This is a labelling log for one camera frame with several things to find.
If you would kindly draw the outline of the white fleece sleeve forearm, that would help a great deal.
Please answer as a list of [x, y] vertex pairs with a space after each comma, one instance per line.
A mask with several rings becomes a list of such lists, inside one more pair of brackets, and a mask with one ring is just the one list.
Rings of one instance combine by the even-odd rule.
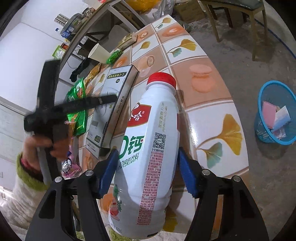
[[33, 169], [23, 154], [19, 153], [13, 193], [1, 206], [1, 213], [21, 240], [25, 240], [32, 218], [47, 189], [42, 173]]

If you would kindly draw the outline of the person left hand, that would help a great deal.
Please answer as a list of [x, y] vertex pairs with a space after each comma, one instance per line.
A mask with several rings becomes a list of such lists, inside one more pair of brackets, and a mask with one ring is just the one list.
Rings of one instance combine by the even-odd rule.
[[40, 163], [37, 150], [40, 148], [50, 148], [51, 156], [62, 162], [67, 159], [69, 145], [72, 138], [72, 127], [68, 125], [69, 130], [67, 137], [58, 141], [52, 142], [48, 137], [42, 135], [33, 135], [25, 139], [22, 151], [22, 160], [25, 167], [35, 172], [40, 172]]

